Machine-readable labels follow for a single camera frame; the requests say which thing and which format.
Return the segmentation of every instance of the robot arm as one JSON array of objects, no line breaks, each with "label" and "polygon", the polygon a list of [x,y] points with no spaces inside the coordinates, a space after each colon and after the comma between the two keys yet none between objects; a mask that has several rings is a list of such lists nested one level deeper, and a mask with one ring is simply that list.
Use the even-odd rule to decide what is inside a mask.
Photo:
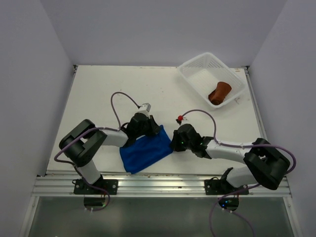
[{"label": "robot arm", "polygon": [[269,144],[263,138],[248,144],[228,142],[240,148],[227,147],[216,143],[213,137],[201,137],[186,119],[178,123],[181,125],[174,130],[170,144],[174,151],[191,150],[200,158],[223,158],[246,165],[242,168],[229,168],[220,180],[212,180],[211,186],[219,194],[228,194],[241,189],[243,185],[256,183],[276,190],[290,166],[289,160],[275,148],[244,148],[247,145]]},{"label": "robot arm", "polygon": [[[120,130],[95,130],[83,136],[71,145],[64,153],[75,164],[76,169],[85,178],[86,182],[96,187],[103,187],[102,175],[95,167],[92,160],[101,146],[131,146],[138,137],[147,135],[156,135],[160,127],[156,124],[152,115],[149,115],[150,104],[146,103],[140,106],[137,113],[132,117],[126,128]],[[88,129],[95,128],[95,124],[85,119],[78,124],[69,134],[67,134],[59,143],[59,148],[63,149],[76,138],[81,136]]]}]

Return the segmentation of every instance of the white table surface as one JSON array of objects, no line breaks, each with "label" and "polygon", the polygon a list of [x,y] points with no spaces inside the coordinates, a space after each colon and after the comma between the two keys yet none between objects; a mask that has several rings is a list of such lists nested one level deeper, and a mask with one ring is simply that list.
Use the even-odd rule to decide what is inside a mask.
[{"label": "white table surface", "polygon": [[[243,69],[232,69],[244,81]],[[175,119],[191,109],[202,109],[215,117],[217,137],[232,142],[255,141],[260,137],[249,88],[236,101],[212,111],[210,106],[181,78],[175,67],[128,67],[128,66],[79,66],[69,95],[66,109],[58,130],[48,171],[73,171],[68,164],[53,160],[59,151],[60,140],[82,120],[90,119],[97,126],[117,128],[118,124],[110,104],[110,96],[122,91],[138,104],[150,103],[151,114],[172,139],[178,128]],[[114,98],[115,108],[122,123],[130,121],[137,108],[123,95]],[[202,113],[187,115],[201,136],[213,135],[211,119]],[[124,172],[118,147],[102,146],[93,158],[99,171]],[[243,164],[225,159],[196,157],[191,151],[172,153],[143,173],[173,174],[223,174],[228,167]]]}]

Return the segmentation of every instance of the metal frame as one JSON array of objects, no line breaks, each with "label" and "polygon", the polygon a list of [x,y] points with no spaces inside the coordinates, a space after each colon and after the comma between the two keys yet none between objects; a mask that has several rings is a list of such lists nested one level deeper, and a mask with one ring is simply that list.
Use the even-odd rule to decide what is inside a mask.
[{"label": "metal frame", "polygon": [[26,214],[24,217],[24,221],[20,230],[19,237],[27,237],[29,236],[31,226],[33,223],[33,219],[35,216],[36,208],[39,203],[39,197],[31,197],[28,209],[26,210]]},{"label": "metal frame", "polygon": [[[115,197],[171,197],[171,198],[200,198],[206,196],[204,180],[217,175],[125,175],[102,173],[105,179],[118,179],[118,193]],[[73,196],[72,180],[79,178],[75,173],[54,173],[36,179],[33,196],[36,197],[69,197]],[[290,197],[287,179],[284,178],[276,191],[259,186],[251,190],[252,197]]]},{"label": "metal frame", "polygon": [[295,237],[303,237],[302,229],[293,206],[292,197],[284,197],[284,204]]},{"label": "metal frame", "polygon": [[[254,96],[248,68],[245,69],[253,107],[255,110],[260,135],[267,138],[258,104]],[[174,174],[119,174],[102,173],[105,179],[118,179],[118,194],[115,197],[170,197],[170,198],[200,198],[207,196],[204,190],[204,180],[220,175],[174,175]],[[31,201],[20,231],[20,237],[27,237],[33,222],[40,197],[80,197],[74,195],[72,180],[79,178],[74,171],[47,171],[45,177],[37,177],[32,192]],[[293,208],[292,197],[287,178],[284,177],[276,191],[262,186],[252,189],[243,198],[282,197],[287,210],[289,221],[295,237],[301,237],[302,231]]]}]

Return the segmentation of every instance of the black mounting bracket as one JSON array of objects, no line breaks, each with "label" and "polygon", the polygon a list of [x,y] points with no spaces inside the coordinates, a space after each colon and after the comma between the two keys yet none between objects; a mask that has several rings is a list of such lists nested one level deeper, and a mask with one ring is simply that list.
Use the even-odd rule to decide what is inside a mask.
[{"label": "black mounting bracket", "polygon": [[[206,195],[225,195],[229,194],[231,192],[237,191],[237,190],[242,190],[244,189],[243,186],[240,186],[239,188],[234,188],[234,189],[226,189],[223,188],[222,180],[220,179],[207,179],[204,180],[204,189],[205,189],[205,194]],[[248,195],[249,191],[245,190],[239,193],[239,195]]]},{"label": "black mounting bracket", "polygon": [[[97,195],[102,194],[101,191],[89,187],[82,179],[75,179],[72,182],[75,185],[74,194],[76,195]],[[117,179],[101,179],[93,186],[105,189],[110,195],[116,195],[118,192]]]}]

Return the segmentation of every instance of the blue cloth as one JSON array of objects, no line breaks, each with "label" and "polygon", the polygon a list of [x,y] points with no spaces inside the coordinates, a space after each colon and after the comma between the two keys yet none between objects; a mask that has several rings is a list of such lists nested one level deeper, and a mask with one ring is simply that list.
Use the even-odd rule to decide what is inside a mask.
[{"label": "blue cloth", "polygon": [[120,148],[124,168],[135,174],[172,153],[170,139],[163,126],[156,136],[143,136],[130,147]]}]

